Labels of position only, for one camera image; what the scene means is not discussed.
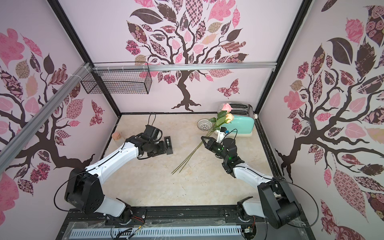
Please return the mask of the black tape dispenser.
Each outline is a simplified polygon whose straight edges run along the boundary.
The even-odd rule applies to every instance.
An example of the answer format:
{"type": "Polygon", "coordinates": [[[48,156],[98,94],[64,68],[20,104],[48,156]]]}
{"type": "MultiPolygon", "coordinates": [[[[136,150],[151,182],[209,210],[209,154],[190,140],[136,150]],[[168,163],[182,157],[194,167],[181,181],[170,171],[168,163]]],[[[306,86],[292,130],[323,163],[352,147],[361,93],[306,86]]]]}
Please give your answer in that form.
{"type": "Polygon", "coordinates": [[[172,146],[171,137],[170,136],[164,137],[164,142],[166,145],[166,154],[172,155],[173,154],[173,146],[172,146]]]}

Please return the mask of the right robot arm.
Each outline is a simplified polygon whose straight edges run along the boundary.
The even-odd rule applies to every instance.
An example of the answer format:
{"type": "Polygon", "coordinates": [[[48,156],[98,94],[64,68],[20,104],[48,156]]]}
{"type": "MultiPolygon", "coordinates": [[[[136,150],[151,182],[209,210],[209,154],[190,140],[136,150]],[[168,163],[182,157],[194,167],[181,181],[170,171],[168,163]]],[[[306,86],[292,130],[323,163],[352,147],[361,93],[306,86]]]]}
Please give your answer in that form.
{"type": "Polygon", "coordinates": [[[207,150],[223,160],[222,166],[227,174],[258,190],[258,201],[248,198],[241,203],[247,215],[264,218],[275,229],[292,226],[291,222],[302,215],[303,208],[291,186],[304,188],[287,182],[282,176],[272,177],[251,168],[238,156],[235,139],[218,141],[203,136],[201,140],[207,150]]]}

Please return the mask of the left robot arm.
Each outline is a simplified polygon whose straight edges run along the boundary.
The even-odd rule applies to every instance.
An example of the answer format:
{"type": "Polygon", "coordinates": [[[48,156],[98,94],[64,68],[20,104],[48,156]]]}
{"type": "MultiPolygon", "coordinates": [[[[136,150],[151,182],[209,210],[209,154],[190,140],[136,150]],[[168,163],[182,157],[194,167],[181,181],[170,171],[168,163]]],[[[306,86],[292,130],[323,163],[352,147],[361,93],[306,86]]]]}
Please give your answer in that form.
{"type": "Polygon", "coordinates": [[[84,169],[73,169],[69,179],[62,184],[66,187],[64,199],[84,214],[103,214],[126,225],[134,218],[132,207],[122,200],[106,196],[103,184],[131,160],[172,153],[171,138],[165,137],[160,129],[146,125],[144,132],[125,139],[117,150],[103,159],[84,169]]]}

